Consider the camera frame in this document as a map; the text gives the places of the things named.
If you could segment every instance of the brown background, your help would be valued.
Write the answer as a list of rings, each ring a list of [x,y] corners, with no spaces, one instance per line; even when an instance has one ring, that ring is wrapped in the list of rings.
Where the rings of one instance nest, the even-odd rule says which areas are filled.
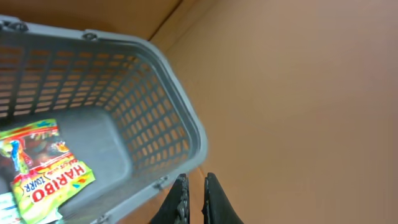
[[[245,223],[398,223],[395,1],[0,4],[30,22],[147,39],[178,5],[152,41],[205,125],[203,171],[217,174]]]

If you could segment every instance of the basket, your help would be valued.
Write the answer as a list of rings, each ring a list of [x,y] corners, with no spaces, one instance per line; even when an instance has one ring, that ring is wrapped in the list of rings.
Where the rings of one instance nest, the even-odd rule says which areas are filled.
[[[0,16],[0,128],[45,118],[96,177],[60,207],[66,223],[115,223],[206,157],[203,126],[148,41]]]

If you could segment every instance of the gummy candy package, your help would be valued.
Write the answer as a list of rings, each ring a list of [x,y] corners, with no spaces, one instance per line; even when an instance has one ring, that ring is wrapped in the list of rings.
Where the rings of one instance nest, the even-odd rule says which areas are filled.
[[[0,155],[12,171],[11,189],[27,224],[41,221],[95,180],[69,151],[54,119],[0,132]]]

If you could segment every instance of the basket bottom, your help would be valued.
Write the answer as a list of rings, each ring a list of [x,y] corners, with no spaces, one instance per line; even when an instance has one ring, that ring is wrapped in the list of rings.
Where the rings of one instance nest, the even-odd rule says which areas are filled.
[[[21,116],[9,128],[41,119],[55,118],[60,134],[78,160],[90,167],[96,180],[60,207],[69,215],[90,201],[113,190],[132,175],[132,160],[112,117],[101,108],[76,108],[67,111]],[[9,182],[0,177],[0,194],[11,191]]]

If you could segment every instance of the plastic crate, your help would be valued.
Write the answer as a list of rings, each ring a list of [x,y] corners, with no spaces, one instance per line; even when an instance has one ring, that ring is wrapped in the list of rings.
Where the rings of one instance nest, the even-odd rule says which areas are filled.
[[[0,129],[55,118],[96,176],[60,207],[65,222],[115,223],[204,161],[205,130],[148,41],[0,21]]]

